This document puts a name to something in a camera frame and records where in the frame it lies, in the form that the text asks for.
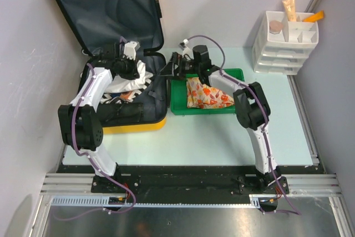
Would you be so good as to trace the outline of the white cloth garment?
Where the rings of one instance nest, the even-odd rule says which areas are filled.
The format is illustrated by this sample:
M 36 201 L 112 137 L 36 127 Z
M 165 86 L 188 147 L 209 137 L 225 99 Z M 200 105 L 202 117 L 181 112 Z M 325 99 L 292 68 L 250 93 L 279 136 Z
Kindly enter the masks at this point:
M 146 70 L 146 64 L 141 60 L 138 60 L 137 68 L 139 78 L 127 80 L 116 76 L 105 90 L 100 103 L 132 102 L 139 96 L 151 84 L 153 74 Z

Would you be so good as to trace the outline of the green plastic tray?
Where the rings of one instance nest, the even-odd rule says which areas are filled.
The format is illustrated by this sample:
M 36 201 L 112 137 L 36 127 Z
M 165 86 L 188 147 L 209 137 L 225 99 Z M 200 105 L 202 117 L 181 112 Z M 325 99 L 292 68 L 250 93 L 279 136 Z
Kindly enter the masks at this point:
M 191 77 L 198 77 L 196 74 L 188 74 L 184 80 L 171 81 L 170 108 L 175 115 L 208 115 L 208 114 L 233 114 L 235 107 L 222 109 L 197 109 L 187 108 L 186 80 Z

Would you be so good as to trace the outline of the floral cloth pouch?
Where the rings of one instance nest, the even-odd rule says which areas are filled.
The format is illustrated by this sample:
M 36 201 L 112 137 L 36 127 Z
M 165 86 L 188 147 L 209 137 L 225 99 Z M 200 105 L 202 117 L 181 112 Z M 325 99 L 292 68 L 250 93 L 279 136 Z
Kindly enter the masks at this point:
M 234 100 L 225 92 L 202 84 L 198 77 L 186 80 L 187 108 L 222 109 L 234 106 Z

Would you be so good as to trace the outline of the yellow Pikachu hard-shell suitcase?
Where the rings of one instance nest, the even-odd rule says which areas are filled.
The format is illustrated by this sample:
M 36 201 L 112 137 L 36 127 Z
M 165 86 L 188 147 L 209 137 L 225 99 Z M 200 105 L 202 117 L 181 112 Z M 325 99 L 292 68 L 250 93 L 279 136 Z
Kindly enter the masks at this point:
M 158 72 L 166 65 L 160 53 L 164 44 L 158 0 L 56 0 L 82 52 L 101 53 L 110 44 L 139 42 L 138 59 L 153 74 L 151 84 L 132 102 L 143 103 L 143 121 L 136 125 L 103 127 L 107 134 L 161 129 L 166 123 L 166 79 Z

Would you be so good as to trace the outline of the white plastic drawer organizer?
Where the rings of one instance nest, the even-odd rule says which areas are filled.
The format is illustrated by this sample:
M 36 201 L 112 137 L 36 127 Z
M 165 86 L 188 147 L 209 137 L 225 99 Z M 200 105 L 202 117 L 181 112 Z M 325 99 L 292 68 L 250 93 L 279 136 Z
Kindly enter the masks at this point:
M 254 72 L 296 75 L 318 45 L 318 23 L 302 21 L 311 15 L 297 12 L 297 21 L 290 22 L 285 12 L 266 11 L 252 47 Z M 269 32 L 272 20 L 283 23 L 279 34 Z

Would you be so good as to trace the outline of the pink round cosmetic jar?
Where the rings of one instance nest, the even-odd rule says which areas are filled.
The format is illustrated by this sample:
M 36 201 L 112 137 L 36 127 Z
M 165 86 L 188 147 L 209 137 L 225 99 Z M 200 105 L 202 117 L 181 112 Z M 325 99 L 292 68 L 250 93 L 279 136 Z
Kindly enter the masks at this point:
M 283 30 L 283 23 L 277 20 L 269 22 L 269 32 L 271 34 L 279 34 Z

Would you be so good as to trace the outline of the beige cosmetic tube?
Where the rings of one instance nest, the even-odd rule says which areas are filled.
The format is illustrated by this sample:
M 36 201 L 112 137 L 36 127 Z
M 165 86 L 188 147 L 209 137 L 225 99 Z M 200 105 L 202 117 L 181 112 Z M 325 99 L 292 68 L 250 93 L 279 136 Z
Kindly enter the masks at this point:
M 284 6 L 288 21 L 296 22 L 297 16 L 295 0 L 282 0 L 282 4 Z

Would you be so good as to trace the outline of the orange cosmetic tube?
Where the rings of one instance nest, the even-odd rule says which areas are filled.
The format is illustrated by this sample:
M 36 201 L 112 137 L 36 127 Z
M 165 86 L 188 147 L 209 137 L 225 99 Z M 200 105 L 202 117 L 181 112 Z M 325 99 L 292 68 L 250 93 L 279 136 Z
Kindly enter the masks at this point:
M 324 11 L 319 11 L 319 12 L 303 19 L 302 21 L 307 22 L 307 23 L 315 23 L 315 22 L 320 21 L 322 19 L 324 19 Z

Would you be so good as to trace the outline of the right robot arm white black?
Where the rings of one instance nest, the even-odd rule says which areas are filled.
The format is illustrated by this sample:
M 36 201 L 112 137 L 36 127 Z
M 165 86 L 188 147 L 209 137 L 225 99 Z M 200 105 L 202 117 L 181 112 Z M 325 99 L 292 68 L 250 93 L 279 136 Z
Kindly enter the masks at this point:
M 193 57 L 190 58 L 174 52 L 159 74 L 174 80 L 182 79 L 187 74 L 196 74 L 202 84 L 233 97 L 236 118 L 247 130 L 255 155 L 256 176 L 252 185 L 262 193 L 274 189 L 285 195 L 282 174 L 272 155 L 268 134 L 271 109 L 261 84 L 246 84 L 213 65 L 205 45 L 195 46 L 192 53 Z

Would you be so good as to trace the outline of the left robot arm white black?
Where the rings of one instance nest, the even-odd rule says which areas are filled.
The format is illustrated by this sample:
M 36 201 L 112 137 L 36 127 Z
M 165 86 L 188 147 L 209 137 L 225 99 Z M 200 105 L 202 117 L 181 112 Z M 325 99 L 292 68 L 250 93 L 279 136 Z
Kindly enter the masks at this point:
M 103 185 L 114 193 L 122 188 L 123 180 L 116 175 L 117 164 L 103 145 L 103 127 L 97 114 L 100 100 L 119 75 L 127 80 L 137 79 L 139 42 L 110 44 L 87 62 L 88 73 L 77 96 L 58 109 L 60 131 L 64 144 L 80 157 L 87 157 L 96 175 L 105 177 Z

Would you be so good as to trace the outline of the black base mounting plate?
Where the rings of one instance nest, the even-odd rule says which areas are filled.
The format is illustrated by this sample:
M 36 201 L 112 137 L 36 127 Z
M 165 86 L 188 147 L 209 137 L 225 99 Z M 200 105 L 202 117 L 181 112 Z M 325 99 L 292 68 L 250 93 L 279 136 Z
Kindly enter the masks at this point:
M 223 166 L 119 166 L 113 179 L 126 184 L 133 192 L 148 189 L 230 189 L 237 194 L 274 193 L 275 178 L 288 192 L 291 176 L 324 174 L 322 167 L 312 165 L 281 166 L 274 173 L 258 174 L 251 165 Z

